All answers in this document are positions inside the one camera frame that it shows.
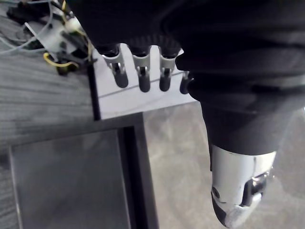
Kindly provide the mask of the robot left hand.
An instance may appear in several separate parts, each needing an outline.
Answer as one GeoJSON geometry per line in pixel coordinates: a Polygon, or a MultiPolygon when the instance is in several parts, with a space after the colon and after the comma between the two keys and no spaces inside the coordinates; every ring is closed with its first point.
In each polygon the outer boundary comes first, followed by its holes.
{"type": "Polygon", "coordinates": [[[293,113],[305,105],[302,0],[70,0],[101,54],[119,43],[183,51],[176,67],[205,122],[215,214],[229,229],[262,200],[293,113]]]}

